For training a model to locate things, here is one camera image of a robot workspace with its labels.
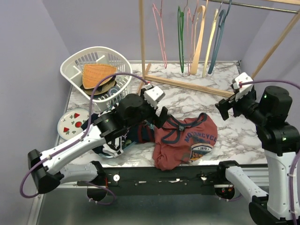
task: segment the wooden frame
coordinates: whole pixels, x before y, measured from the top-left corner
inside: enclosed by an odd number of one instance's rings
[[[264,1],[273,1],[273,2],[300,5],[300,0],[264,0]],[[143,8],[144,8],[143,0],[139,0],[141,58],[142,58],[142,77],[143,78],[145,78],[146,80],[149,80],[149,81],[155,81],[155,82],[165,83],[165,84],[174,85],[174,86],[178,86],[178,87],[188,88],[188,89],[192,89],[192,90],[198,90],[198,91],[206,92],[209,94],[220,95],[223,97],[230,97],[233,94],[233,92],[226,91],[226,90],[219,90],[219,89],[204,87],[204,86],[196,85],[196,84],[192,84],[192,83],[186,83],[186,82],[175,81],[175,80],[171,80],[171,79],[167,79],[167,78],[156,77],[153,75],[148,75],[146,73],[146,69],[145,69],[145,31],[144,31],[144,9]],[[291,29],[294,27],[294,25],[297,23],[297,21],[299,19],[300,19],[300,10],[298,11],[297,14],[295,14],[295,16],[292,18],[292,20],[288,23],[288,25],[286,26],[284,31],[279,36],[278,40],[275,42],[275,44],[271,47],[271,49],[267,52],[267,54],[261,60],[261,62],[257,66],[256,70],[252,74],[253,78],[259,73],[259,71],[262,69],[264,64],[268,61],[268,59],[275,52],[277,47],[284,40],[284,38],[291,31]]]

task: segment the marble table top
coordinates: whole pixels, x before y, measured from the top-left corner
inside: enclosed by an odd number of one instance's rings
[[[202,66],[199,64],[198,74],[201,74]],[[132,64],[132,69],[135,74],[141,74],[142,65]],[[213,73],[205,78],[201,78],[199,75],[182,74],[180,65],[176,63],[169,63],[166,69],[161,63],[152,63],[149,74],[231,91],[230,83],[239,73],[235,63],[232,62],[217,63]],[[132,92],[136,92],[139,83],[140,81],[137,79],[132,80]],[[218,127],[218,140],[212,152],[189,165],[216,165],[219,161],[224,160],[236,160],[239,164],[266,163],[261,142],[257,138],[252,122],[243,116],[234,118],[232,112],[230,112],[228,120],[222,120],[214,104],[223,97],[157,82],[153,82],[153,84],[165,92],[165,97],[159,103],[159,108],[166,106],[168,112],[179,120],[197,117],[199,113],[207,113]],[[88,109],[88,105],[88,100],[76,88],[73,88],[67,109]],[[124,150],[124,154],[117,158],[103,158],[90,150],[71,163],[86,164],[96,160],[103,167],[154,166],[153,149],[154,143],[136,144],[130,149]]]

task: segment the white plastic basket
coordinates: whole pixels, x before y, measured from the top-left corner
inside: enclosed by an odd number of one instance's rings
[[[95,46],[83,49],[66,59],[61,67],[60,73],[63,75],[74,87],[76,87],[88,100],[90,96],[84,93],[80,88],[83,83],[83,67],[84,65],[92,63],[104,63],[117,67],[117,72],[132,73],[132,68],[127,59],[117,51],[101,46]],[[127,94],[130,93],[130,81],[132,76],[119,75],[116,76],[116,85],[120,90],[113,96],[103,95],[101,98],[93,99],[93,103],[98,107],[100,112],[111,107],[119,102]]]

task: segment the clothes rack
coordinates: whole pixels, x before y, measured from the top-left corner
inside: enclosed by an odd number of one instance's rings
[[[211,2],[222,2],[221,0],[209,0]],[[294,5],[300,5],[300,0],[263,0],[263,1],[272,1],[272,2],[279,2],[279,3],[285,3],[285,4],[294,4]],[[254,78],[261,68],[264,66],[264,64],[267,62],[267,60],[271,57],[271,55],[274,53],[274,51],[277,49],[277,47],[280,45],[280,43],[284,40],[284,38],[287,36],[287,34],[291,31],[291,29],[294,27],[294,25],[297,23],[297,21],[300,19],[300,10],[299,11],[291,11],[291,10],[285,10],[285,9],[278,9],[278,8],[270,8],[270,7],[263,7],[263,6],[253,6],[248,4],[242,3],[235,3],[232,2],[232,5],[236,6],[244,6],[244,7],[251,7],[251,8],[261,8],[271,11],[280,11],[285,13],[295,13],[295,16],[292,18],[292,20],[287,24],[281,35],[279,36],[278,40],[274,43],[274,45],[271,47],[271,49],[266,53],[262,61],[259,63],[258,67],[256,68],[255,72],[252,74],[252,77]],[[143,17],[143,0],[139,0],[139,10],[140,10],[140,36],[141,36],[141,55],[142,55],[142,66],[143,66],[143,77],[146,80],[149,81],[155,81],[159,83],[165,83],[169,85],[174,85],[178,87],[188,88],[192,90],[198,90],[210,94],[220,95],[223,97],[230,97],[233,92],[226,91],[226,90],[219,90],[211,87],[205,87],[201,85],[195,85],[187,82],[180,82],[172,79],[166,79],[162,77],[157,77],[153,75],[146,75],[145,74],[145,41],[144,41],[144,19]]]

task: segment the t-shirt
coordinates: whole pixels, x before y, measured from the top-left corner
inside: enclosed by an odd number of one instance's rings
[[[171,170],[211,152],[218,138],[217,126],[206,114],[177,120],[171,116],[162,128],[154,129],[155,167]]]

